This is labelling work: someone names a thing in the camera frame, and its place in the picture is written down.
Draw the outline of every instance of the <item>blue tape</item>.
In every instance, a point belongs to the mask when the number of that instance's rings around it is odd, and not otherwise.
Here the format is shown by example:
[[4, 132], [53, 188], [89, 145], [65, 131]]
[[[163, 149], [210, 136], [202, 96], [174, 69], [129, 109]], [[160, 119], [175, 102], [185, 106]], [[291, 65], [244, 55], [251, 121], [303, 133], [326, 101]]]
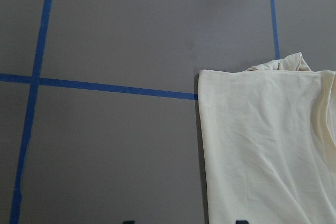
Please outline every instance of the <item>blue tape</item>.
[[197, 94], [192, 93], [133, 88], [133, 87], [98, 84], [98, 83], [81, 82], [81, 81], [67, 81], [67, 80], [40, 78], [39, 83], [40, 85], [53, 86], [53, 87], [88, 89], [88, 90], [99, 90], [99, 91], [127, 93], [127, 94], [151, 95], [154, 97], [169, 97], [169, 98], [178, 98], [187, 100], [198, 100]]
[[274, 39], [274, 50], [275, 58], [280, 59], [280, 50], [279, 50], [279, 39], [278, 39], [278, 27], [277, 27], [277, 15], [275, 11], [275, 0], [271, 1], [271, 13], [272, 13], [272, 26], [273, 26], [273, 39]]
[[18, 159], [17, 170], [16, 170], [16, 178], [15, 178], [13, 200], [12, 200], [12, 209], [10, 213], [11, 217], [9, 219], [10, 224], [19, 223], [20, 205], [21, 205], [21, 200], [22, 200], [21, 178], [22, 178], [22, 173], [23, 173], [25, 156], [27, 153], [27, 146], [28, 146], [30, 137], [32, 135], [32, 125], [33, 125], [33, 120], [34, 120], [35, 104], [36, 104], [37, 90], [38, 90], [38, 84], [39, 84], [38, 80], [39, 80], [39, 76], [41, 72], [44, 47], [46, 43], [46, 35], [47, 35], [47, 30], [48, 30], [51, 3], [52, 3], [52, 0], [44, 0], [44, 4], [43, 4], [41, 25], [40, 25], [39, 34], [38, 34], [38, 40], [37, 40], [36, 52], [35, 52], [35, 60], [34, 60], [34, 66], [33, 66], [33, 75], [32, 75], [32, 78], [30, 78], [31, 84], [30, 84], [29, 96], [28, 96], [28, 102], [27, 102], [26, 117], [25, 117], [19, 159]]
[[30, 76], [16, 76], [14, 74], [0, 73], [0, 81], [17, 82], [17, 83], [29, 83], [31, 82]]

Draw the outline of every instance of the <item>gray surface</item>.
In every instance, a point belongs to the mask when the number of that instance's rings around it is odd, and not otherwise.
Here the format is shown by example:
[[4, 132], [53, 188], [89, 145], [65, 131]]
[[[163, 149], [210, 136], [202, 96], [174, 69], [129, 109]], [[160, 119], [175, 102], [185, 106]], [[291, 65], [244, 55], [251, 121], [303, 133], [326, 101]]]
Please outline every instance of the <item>gray surface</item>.
[[302, 51], [313, 71], [336, 70], [336, 0], [276, 0], [281, 57]]
[[30, 76], [43, 0], [0, 0], [0, 73]]
[[53, 0], [42, 77], [194, 92], [275, 58], [269, 0]]
[[21, 224], [205, 222], [194, 101], [41, 86], [31, 139]]
[[0, 82], [0, 223], [8, 223], [29, 86]]

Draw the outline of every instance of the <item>cloth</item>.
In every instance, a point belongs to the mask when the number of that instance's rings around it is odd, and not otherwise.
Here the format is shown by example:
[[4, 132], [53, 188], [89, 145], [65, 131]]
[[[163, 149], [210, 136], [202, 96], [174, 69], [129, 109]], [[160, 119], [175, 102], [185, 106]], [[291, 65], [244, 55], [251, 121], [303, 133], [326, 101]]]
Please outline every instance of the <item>cloth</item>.
[[297, 53], [199, 75], [209, 224], [335, 224], [335, 72]]

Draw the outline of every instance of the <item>cream fabric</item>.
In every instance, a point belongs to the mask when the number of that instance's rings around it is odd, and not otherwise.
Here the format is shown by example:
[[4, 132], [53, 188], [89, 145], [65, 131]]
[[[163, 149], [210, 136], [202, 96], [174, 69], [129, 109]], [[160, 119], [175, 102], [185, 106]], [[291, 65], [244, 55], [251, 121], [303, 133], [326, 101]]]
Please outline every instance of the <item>cream fabric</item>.
[[298, 53], [199, 75], [209, 223], [335, 224], [335, 72]]

